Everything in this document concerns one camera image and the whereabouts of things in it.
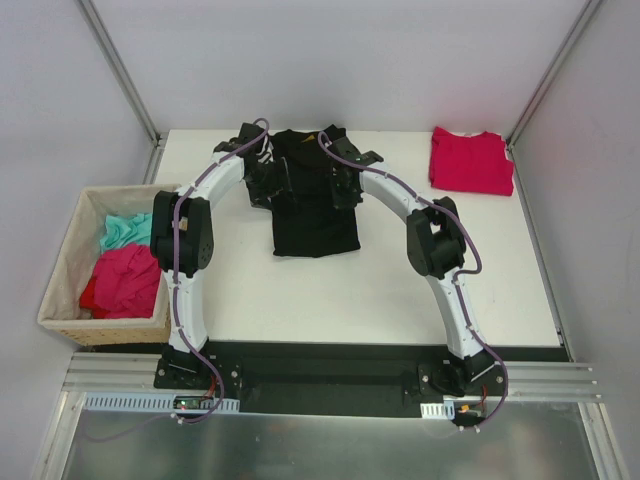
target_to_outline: white wall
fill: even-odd
[[[158,128],[507,133],[584,0],[96,0]]]
[[[29,478],[75,344],[36,314],[78,192],[138,183],[150,144],[72,1],[0,12],[0,479]]]
[[[640,2],[605,3],[516,145],[561,316],[640,471]]]

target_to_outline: laundry basket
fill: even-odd
[[[164,277],[151,318],[93,319],[78,305],[100,257],[100,238],[107,215],[151,213],[160,190],[179,185],[90,187],[80,193],[78,204],[62,243],[58,261],[40,306],[38,323],[81,345],[153,343],[169,339],[169,295]]]

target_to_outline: white tabletop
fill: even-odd
[[[237,130],[172,130],[156,183],[192,181],[213,148]],[[510,198],[432,189],[431,134],[349,132],[427,198],[448,195],[484,263],[468,278],[490,344],[558,346],[518,193]],[[213,340],[444,344],[427,282],[406,254],[403,222],[373,197],[356,209],[361,250],[320,259],[273,256],[271,213],[251,208],[245,185],[213,213],[214,255],[205,275],[205,322]],[[470,253],[467,264],[473,264]]]

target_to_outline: metal profile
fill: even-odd
[[[581,403],[578,408],[600,479],[630,479],[615,438],[610,434],[612,430],[606,407],[603,404]]]
[[[562,317],[560,316],[560,309],[558,308],[558,302],[556,300],[556,296],[553,290],[553,286],[551,283],[551,277],[549,275],[549,269],[547,268],[547,264],[544,260],[544,255],[542,254],[542,248],[540,246],[540,237],[538,235],[538,229],[536,228],[535,219],[533,218],[533,214],[531,213],[531,207],[529,206],[529,196],[527,195],[526,188],[522,181],[520,180],[520,174],[518,172],[518,159],[516,150],[512,147],[509,148],[509,156],[511,157],[511,161],[515,165],[515,174],[514,181],[516,185],[516,189],[518,191],[518,196],[520,197],[520,206],[522,207],[522,213],[524,214],[525,222],[527,223],[527,228],[529,229],[529,237],[531,238],[531,244],[533,246],[533,251],[536,256],[536,260],[538,262],[538,269],[540,271],[540,275],[542,277],[542,285],[544,286],[545,293],[547,294],[547,300],[549,302],[549,309],[551,310],[551,317],[553,318],[553,322],[556,325],[556,328],[560,330],[560,336],[563,340],[563,346],[567,350],[569,354],[569,358],[573,359],[573,352],[571,351],[571,343],[569,342],[568,332],[565,330],[564,325],[562,323]]]
[[[133,80],[131,80],[131,76],[124,66],[122,58],[120,58],[120,54],[118,53],[102,18],[100,18],[100,14],[98,13],[96,6],[93,4],[92,0],[76,0],[76,3],[85,17],[87,24],[91,28],[96,39],[96,43],[100,47],[100,50],[102,50],[102,53],[104,54],[113,75],[116,77],[120,88],[122,88],[122,92],[125,97],[127,97],[133,112],[140,121],[140,124],[144,128],[151,143],[153,143],[154,146],[157,145],[158,140],[160,139],[160,134],[158,133],[147,108],[142,102],[142,98],[133,84]]]
[[[86,394],[83,392],[60,394],[32,478],[38,480],[62,478],[85,399]]]
[[[158,393],[154,388],[159,355],[76,353],[62,389],[82,392]],[[507,362],[510,401],[600,402],[593,369],[584,363]],[[167,391],[162,393],[189,393]]]
[[[164,148],[166,144],[167,135],[163,133],[160,136],[158,143],[153,147],[153,151],[151,152],[151,157],[149,158],[149,163],[147,164],[147,169],[144,173],[142,183],[150,185],[155,182],[156,176],[158,175],[158,169],[160,168],[160,162],[162,162],[162,155],[164,154]]]
[[[540,103],[542,102],[547,92],[549,91],[549,88],[551,88],[551,85],[558,76],[560,69],[567,61],[567,58],[569,57],[571,52],[573,52],[587,27],[593,22],[596,13],[598,13],[598,10],[605,1],[606,0],[587,0],[587,2],[585,3],[584,7],[578,14],[578,18],[576,18],[576,21],[571,26],[571,30],[569,30],[569,33],[564,38],[559,50],[553,57],[551,64],[547,68],[547,71],[542,76],[540,83],[536,87],[536,90],[531,97],[531,100],[529,100],[529,103],[522,112],[522,115],[520,115],[520,118],[516,122],[516,126],[508,136],[507,144],[510,147],[515,145],[522,135],[523,130],[528,125],[531,117],[540,106]]]

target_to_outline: pink cloth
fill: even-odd
[[[431,138],[429,180],[434,188],[456,192],[513,194],[513,163],[500,135],[459,137],[437,127]]]
[[[160,283],[158,261],[147,246],[130,244],[98,259],[94,301],[106,318],[151,318]]]

